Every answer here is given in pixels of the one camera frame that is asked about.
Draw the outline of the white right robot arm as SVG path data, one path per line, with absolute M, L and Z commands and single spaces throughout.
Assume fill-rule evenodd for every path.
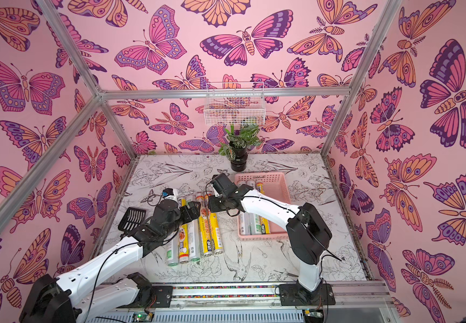
M 211 212 L 253 213 L 284 229 L 293 253 L 300 260 L 298 286 L 310 293 L 320 289 L 321 256 L 328 251 L 332 232 L 313 204 L 284 203 L 247 184 L 237 186 L 224 174 L 215 175 L 210 184 L 215 191 L 209 198 Z

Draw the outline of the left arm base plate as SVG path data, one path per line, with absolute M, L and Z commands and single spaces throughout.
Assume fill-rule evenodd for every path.
M 136 306 L 139 308 L 169 308 L 174 288 L 171 285 L 154 285 L 139 290 Z

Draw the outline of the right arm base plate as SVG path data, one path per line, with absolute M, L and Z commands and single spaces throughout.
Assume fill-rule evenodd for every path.
M 299 283 L 281 284 L 277 287 L 281 305 L 283 306 L 333 306 L 336 304 L 332 286 L 320 283 L 313 292 Z

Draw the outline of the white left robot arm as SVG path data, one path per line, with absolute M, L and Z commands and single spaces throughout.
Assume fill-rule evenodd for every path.
M 118 283 L 101 284 L 120 270 L 176 238 L 179 227 L 200 216 L 201 204 L 165 199 L 151 217 L 147 211 L 129 207 L 118 229 L 119 243 L 86 264 L 55 278 L 41 277 L 32 286 L 20 322 L 87 322 L 114 308 L 155 302 L 152 283 L 141 273 L 132 273 Z

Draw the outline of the pink plastic basket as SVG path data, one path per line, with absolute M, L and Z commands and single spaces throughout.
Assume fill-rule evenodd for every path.
M 293 217 L 293 213 L 289 210 L 291 199 L 284 173 L 238 173 L 234 178 L 237 185 L 246 184 L 249 180 L 261 183 L 263 192 L 258 192 L 254 188 L 244 197 L 242 203 L 247 205 L 248 211 L 261 217 L 265 233 L 262 235 L 241 236 L 240 216 L 238 216 L 238 238 L 243 241 L 288 239 L 286 225 L 288 219 Z

